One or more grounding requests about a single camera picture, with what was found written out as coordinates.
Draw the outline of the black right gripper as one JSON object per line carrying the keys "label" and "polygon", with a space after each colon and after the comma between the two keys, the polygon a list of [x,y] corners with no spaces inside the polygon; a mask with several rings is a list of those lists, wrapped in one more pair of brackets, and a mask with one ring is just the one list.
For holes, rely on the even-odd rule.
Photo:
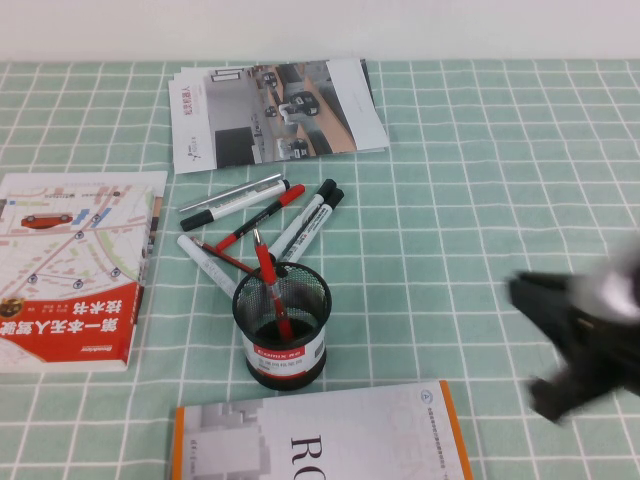
{"label": "black right gripper", "polygon": [[505,287],[510,304],[535,325],[564,327],[558,349],[569,364],[591,374],[564,369],[549,380],[534,379],[529,394],[536,413],[557,423],[599,396],[600,381],[639,389],[637,281],[516,271]]}

